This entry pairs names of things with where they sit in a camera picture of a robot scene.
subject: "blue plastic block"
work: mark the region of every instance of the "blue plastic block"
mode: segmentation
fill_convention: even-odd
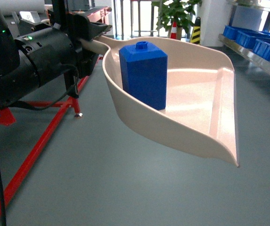
[[[119,50],[123,90],[156,110],[166,107],[167,54],[141,41]]]
[[[237,32],[236,43],[242,47],[253,49],[256,43],[256,39],[270,41],[270,36],[259,32]]]
[[[265,60],[270,61],[270,41],[257,39],[253,52]]]

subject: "gray floor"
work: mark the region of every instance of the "gray floor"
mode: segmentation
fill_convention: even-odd
[[[115,113],[99,64],[79,99],[84,117],[65,116],[9,205],[8,225],[270,226],[270,76],[227,53],[237,77],[239,169],[131,131]],[[58,83],[32,97],[60,93]],[[53,112],[14,109],[18,122],[0,127],[5,184]]]

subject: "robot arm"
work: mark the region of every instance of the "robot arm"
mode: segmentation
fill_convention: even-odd
[[[66,12],[64,0],[52,3],[56,26],[46,25],[15,40],[0,12],[0,109],[70,71],[70,78],[65,76],[68,89],[74,83],[74,68],[78,69],[79,78],[87,75],[88,51],[77,40],[91,40],[109,26],[90,23],[81,14]]]

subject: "blue block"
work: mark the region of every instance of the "blue block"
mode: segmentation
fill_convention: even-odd
[[[141,41],[119,50],[123,90],[156,110],[166,107],[167,54]]]

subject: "yellow and black post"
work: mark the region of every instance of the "yellow and black post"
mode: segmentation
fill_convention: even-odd
[[[190,43],[200,45],[200,40],[201,40],[200,36],[201,36],[201,18],[197,17],[195,25],[193,27],[193,32],[191,35]]]

